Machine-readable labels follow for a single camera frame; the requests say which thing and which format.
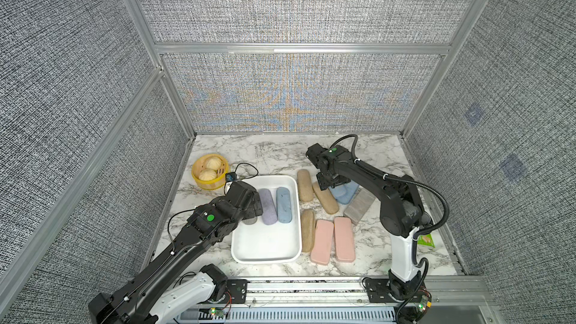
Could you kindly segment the grey fabric glasses case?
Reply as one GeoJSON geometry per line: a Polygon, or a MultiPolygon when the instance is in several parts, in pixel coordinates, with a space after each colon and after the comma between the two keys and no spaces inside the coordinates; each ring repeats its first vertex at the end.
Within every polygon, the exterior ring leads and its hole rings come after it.
{"type": "Polygon", "coordinates": [[[258,217],[252,217],[252,218],[244,219],[242,222],[245,225],[250,226],[250,225],[254,225],[257,221],[258,221],[258,217]]]}

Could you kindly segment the purple fabric glasses case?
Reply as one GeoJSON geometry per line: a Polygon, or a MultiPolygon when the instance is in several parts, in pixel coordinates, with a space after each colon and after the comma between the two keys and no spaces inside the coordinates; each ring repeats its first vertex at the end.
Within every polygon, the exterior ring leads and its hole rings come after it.
{"type": "Polygon", "coordinates": [[[258,190],[260,202],[262,206],[262,222],[265,225],[273,225],[278,222],[278,214],[276,205],[272,198],[272,193],[269,189],[258,190]]]}

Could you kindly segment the blue glasses case front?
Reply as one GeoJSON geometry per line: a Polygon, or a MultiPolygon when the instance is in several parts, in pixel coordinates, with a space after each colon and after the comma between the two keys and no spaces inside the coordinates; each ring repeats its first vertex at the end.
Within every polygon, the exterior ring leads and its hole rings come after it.
{"type": "Polygon", "coordinates": [[[277,219],[282,224],[292,221],[292,200],[290,190],[286,187],[279,187],[276,190],[277,219]]]}

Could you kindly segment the tan glasses case back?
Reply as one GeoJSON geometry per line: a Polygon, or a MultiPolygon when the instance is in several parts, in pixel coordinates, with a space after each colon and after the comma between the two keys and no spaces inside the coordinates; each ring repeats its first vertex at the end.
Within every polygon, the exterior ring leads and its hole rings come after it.
{"type": "Polygon", "coordinates": [[[303,203],[309,203],[314,199],[314,190],[310,173],[306,169],[297,172],[298,197],[303,203]]]}

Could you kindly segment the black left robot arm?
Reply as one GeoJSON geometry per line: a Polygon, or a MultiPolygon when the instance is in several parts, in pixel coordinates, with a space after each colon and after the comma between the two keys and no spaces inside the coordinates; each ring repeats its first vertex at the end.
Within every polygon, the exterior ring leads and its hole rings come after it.
{"type": "Polygon", "coordinates": [[[88,304],[93,323],[159,323],[152,312],[161,295],[193,261],[238,225],[263,213],[257,189],[235,181],[223,196],[192,210],[179,234],[136,277],[112,294],[100,293],[88,304]]]}

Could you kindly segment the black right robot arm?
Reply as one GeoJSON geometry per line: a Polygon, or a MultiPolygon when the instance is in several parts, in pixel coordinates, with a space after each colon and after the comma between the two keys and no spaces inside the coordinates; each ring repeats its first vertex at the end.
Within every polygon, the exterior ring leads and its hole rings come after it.
{"type": "Polygon", "coordinates": [[[383,172],[341,145],[324,148],[316,143],[307,149],[306,157],[319,170],[316,177],[321,189],[352,181],[379,200],[379,221],[391,239],[391,296],[398,302],[413,296],[424,277],[422,264],[416,261],[418,237],[437,228],[425,211],[418,191],[420,184],[408,175],[383,172]]]}

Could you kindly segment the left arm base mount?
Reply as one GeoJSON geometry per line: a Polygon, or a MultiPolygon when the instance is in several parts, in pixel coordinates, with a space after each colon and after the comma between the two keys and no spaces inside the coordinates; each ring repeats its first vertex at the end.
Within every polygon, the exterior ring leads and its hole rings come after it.
{"type": "Polygon", "coordinates": [[[245,279],[228,279],[226,283],[219,283],[214,293],[203,304],[244,304],[248,294],[248,283],[249,281],[245,279]]]}

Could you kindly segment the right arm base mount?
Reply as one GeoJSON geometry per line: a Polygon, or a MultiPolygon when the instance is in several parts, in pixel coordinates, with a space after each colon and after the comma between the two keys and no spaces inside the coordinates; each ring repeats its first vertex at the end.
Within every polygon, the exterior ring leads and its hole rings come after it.
{"type": "MultiPolygon", "coordinates": [[[[403,301],[403,299],[393,296],[387,277],[364,277],[361,280],[361,285],[364,287],[371,304],[392,303],[393,305],[399,305],[403,301]]],[[[424,285],[421,285],[409,303],[426,305],[427,302],[431,302],[431,299],[431,293],[424,288],[424,285]]]]}

